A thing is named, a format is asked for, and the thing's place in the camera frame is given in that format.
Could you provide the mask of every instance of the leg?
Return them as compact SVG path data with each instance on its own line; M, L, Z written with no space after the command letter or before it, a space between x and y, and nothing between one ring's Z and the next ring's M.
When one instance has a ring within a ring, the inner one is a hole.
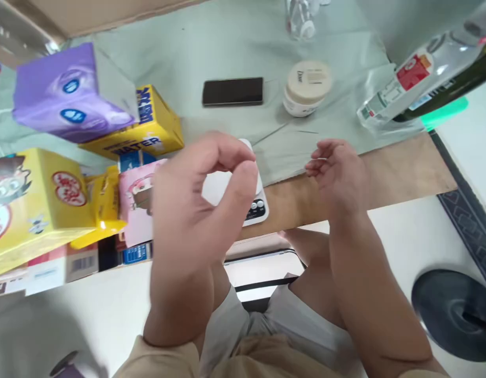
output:
M335 296L329 236L298 228L282 236L307 268L294 283L276 289L266 320L273 332L285 334L296 350L342 376L358 376L360 362Z
M346 329L335 297L328 234L293 228L284 237L306 264L304 273L290 285L308 307L334 325Z
M247 335L250 315L231 286L221 262L212 266L213 313L204 334L195 341L199 350L199 376L208 377L221 361L228 359Z

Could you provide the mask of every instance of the smartphone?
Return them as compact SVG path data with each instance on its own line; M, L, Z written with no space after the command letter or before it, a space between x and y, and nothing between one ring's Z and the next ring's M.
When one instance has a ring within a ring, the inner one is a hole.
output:
M263 85L263 78L205 81L203 106L262 105Z

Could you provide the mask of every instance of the device buttons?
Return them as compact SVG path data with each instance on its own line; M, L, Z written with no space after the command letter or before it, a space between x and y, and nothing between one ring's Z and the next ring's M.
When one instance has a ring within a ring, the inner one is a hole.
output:
M255 201L252 202L252 205L250 206L250 210L247 213L247 218L245 220L248 221L249 219L258 218L265 214L266 214L266 207L264 201L261 199L256 199Z

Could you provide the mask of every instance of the black round object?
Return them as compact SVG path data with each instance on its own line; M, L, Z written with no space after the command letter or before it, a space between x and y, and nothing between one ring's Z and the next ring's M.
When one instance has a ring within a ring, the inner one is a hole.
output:
M61 361L59 361L56 366L50 371L49 376L54 377L58 375L62 370L67 368L69 365L71 365L73 359L75 356L78 354L78 351L72 351L68 353L66 356L64 356Z
M437 269L421 275L411 301L430 337L468 361L486 361L486 288L462 273Z

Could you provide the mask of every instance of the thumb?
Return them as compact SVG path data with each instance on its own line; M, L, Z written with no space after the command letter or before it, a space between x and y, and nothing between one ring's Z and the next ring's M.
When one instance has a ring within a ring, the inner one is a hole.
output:
M234 239L239 235L255 198L257 175L257 165L250 160L241 162L234 169L224 196L211 215L213 226L220 235Z

